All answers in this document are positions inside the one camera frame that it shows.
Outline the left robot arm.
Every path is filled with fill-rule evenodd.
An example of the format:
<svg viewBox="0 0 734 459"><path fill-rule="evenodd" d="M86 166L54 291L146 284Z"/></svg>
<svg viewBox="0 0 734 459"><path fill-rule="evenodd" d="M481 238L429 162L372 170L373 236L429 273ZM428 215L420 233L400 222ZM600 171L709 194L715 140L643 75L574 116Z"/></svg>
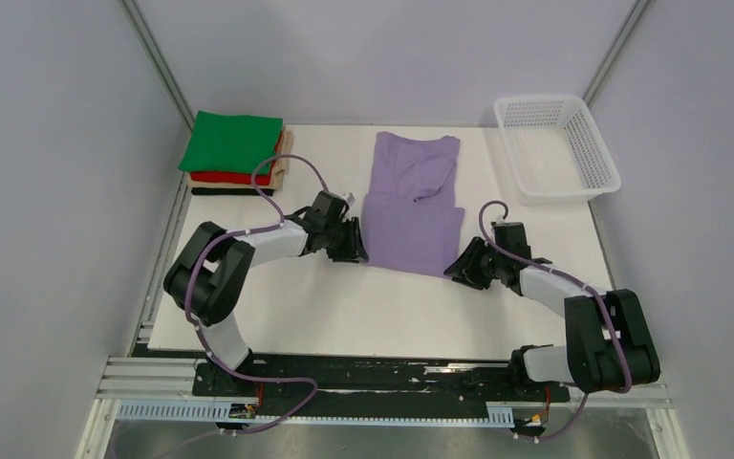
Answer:
<svg viewBox="0 0 734 459"><path fill-rule="evenodd" d="M164 291L183 310L207 358L219 368L218 383L232 395L247 393L254 369L244 362L250 348L234 315L250 269L282 258L324 251L333 262L369 259L359 220L348 216L347 200L322 190L313 203L276 223L228 231L203 222L176 257Z"/></svg>

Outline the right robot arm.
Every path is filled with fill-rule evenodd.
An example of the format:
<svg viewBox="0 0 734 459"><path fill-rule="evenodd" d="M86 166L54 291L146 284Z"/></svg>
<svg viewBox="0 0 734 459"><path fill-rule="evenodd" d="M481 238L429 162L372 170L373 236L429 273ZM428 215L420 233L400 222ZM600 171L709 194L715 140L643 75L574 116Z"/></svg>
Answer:
<svg viewBox="0 0 734 459"><path fill-rule="evenodd" d="M584 393L626 392L659 379L658 354L633 291L597 289L548 259L532 257L521 223L491 227L493 239L473 238L444 275L475 290L498 281L551 309L565 326L562 345L525 345L512 352L507 385L513 395L531 399L546 383Z"/></svg>

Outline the lavender t shirt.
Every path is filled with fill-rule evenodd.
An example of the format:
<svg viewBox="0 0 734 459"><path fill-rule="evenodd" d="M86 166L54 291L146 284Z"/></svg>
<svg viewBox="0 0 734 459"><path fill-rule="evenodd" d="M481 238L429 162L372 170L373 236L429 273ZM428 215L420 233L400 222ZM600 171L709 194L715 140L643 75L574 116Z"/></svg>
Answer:
<svg viewBox="0 0 734 459"><path fill-rule="evenodd" d="M361 233L372 266L442 277L457 260L465 210L456 205L461 141L376 136Z"/></svg>

